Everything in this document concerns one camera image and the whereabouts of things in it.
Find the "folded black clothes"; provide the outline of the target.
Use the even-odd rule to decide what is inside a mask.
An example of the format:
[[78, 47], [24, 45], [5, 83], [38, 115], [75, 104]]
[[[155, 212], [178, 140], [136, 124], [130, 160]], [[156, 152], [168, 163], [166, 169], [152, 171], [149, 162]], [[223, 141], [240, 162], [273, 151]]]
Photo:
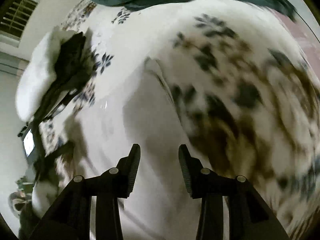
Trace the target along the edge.
[[86, 45], [86, 36], [79, 32], [70, 40], [62, 44], [54, 70], [56, 80], [44, 94], [41, 104], [32, 118], [27, 122], [33, 135], [35, 152], [40, 159], [44, 158], [45, 151], [42, 144], [39, 124], [56, 104], [64, 90], [79, 89], [89, 78], [88, 69], [82, 64], [83, 52]]

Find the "beige long sleeve shirt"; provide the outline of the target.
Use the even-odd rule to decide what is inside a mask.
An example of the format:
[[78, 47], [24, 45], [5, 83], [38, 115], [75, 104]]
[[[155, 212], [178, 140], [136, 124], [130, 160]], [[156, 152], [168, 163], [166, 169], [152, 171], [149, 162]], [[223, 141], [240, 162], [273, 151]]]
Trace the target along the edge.
[[185, 189], [178, 147], [189, 144], [195, 127], [179, 119], [173, 87], [208, 87], [190, 56], [146, 59], [131, 66], [115, 62], [93, 78], [92, 105], [71, 102], [40, 126], [47, 153], [61, 142], [75, 143], [74, 166], [84, 177], [97, 176], [141, 148], [136, 182], [130, 197], [120, 201], [125, 239], [194, 239], [201, 202]]

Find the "pink bed sheet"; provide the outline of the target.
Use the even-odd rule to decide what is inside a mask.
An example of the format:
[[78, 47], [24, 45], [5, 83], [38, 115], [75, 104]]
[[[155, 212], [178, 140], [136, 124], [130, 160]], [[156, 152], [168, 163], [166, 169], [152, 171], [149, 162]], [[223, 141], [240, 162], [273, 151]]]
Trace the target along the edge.
[[277, 11], [272, 11], [285, 28], [291, 33], [294, 39], [299, 44], [306, 61], [313, 68], [314, 71], [319, 70], [319, 40], [313, 33], [311, 28], [298, 15], [295, 15], [295, 20], [292, 21], [289, 17], [280, 14]]

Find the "folded white towel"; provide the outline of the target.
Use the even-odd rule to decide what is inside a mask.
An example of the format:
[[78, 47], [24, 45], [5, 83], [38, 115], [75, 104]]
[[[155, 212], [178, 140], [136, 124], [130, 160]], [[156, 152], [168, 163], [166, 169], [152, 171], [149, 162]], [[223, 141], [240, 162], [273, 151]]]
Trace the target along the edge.
[[76, 34], [73, 30], [61, 30], [55, 26], [46, 33], [32, 52], [16, 90], [15, 107], [18, 117], [28, 122], [41, 104], [41, 100], [56, 80], [54, 65], [61, 46]]

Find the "barred window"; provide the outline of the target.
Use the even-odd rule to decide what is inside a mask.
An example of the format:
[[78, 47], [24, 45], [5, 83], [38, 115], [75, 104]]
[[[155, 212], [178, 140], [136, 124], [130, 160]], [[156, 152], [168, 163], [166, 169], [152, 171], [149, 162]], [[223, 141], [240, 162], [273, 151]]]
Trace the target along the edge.
[[1, 9], [1, 42], [19, 47], [23, 32], [40, 0], [7, 0]]

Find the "floral bed blanket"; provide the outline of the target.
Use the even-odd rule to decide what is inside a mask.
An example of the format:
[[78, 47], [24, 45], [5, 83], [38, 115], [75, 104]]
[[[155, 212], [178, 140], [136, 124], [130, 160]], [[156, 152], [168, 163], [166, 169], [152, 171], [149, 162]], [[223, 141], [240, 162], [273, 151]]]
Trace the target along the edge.
[[220, 176], [246, 177], [290, 239], [310, 235], [319, 221], [319, 79], [272, 10], [196, 0], [131, 12], [82, 0], [61, 27], [89, 36], [92, 77], [71, 102], [92, 105], [89, 82], [115, 62], [192, 57], [208, 87], [172, 88], [178, 118], [195, 127], [190, 153]]

